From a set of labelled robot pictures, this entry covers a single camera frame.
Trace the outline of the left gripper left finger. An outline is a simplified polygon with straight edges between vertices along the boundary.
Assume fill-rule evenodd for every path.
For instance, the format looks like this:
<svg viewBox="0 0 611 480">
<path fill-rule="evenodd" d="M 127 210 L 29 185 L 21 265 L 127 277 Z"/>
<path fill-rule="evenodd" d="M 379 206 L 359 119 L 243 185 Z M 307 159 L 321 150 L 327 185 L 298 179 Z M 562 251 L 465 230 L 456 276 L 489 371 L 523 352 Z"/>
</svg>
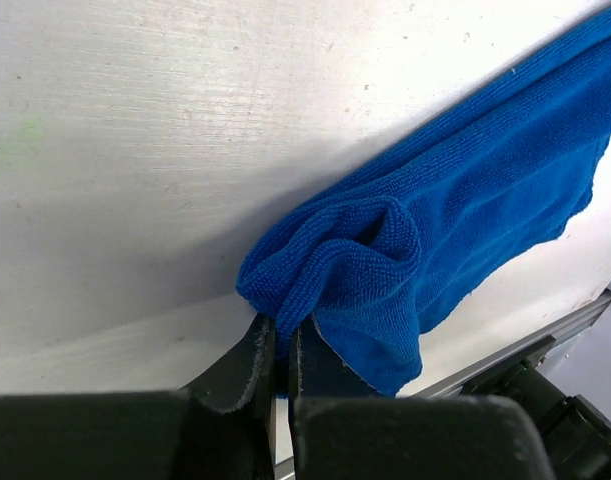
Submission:
<svg viewBox="0 0 611 480">
<path fill-rule="evenodd" d="M 186 389 L 181 479 L 273 479 L 275 329 L 256 315 L 243 338 Z"/>
</svg>

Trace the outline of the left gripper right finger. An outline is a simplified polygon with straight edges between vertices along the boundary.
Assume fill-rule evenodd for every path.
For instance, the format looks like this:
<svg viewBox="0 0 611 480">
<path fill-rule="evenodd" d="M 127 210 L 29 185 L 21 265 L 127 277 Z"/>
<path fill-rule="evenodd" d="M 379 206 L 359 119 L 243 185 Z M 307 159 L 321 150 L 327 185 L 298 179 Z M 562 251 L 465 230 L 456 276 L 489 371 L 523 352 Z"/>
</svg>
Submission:
<svg viewBox="0 0 611 480">
<path fill-rule="evenodd" d="M 359 378 L 307 319 L 288 361 L 289 425 L 298 479 L 365 479 L 374 456 L 367 428 L 383 397 Z"/>
</svg>

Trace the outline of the blue towel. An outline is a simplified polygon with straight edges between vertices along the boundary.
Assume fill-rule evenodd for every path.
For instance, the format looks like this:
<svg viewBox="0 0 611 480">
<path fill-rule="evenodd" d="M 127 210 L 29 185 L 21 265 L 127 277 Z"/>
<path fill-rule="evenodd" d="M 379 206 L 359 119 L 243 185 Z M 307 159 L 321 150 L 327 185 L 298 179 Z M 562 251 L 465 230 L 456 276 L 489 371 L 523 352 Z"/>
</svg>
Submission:
<svg viewBox="0 0 611 480">
<path fill-rule="evenodd" d="M 274 320 L 278 361 L 313 317 L 392 396 L 421 373 L 422 334 L 589 205 L 610 137 L 611 6 L 286 215 L 237 292 Z"/>
</svg>

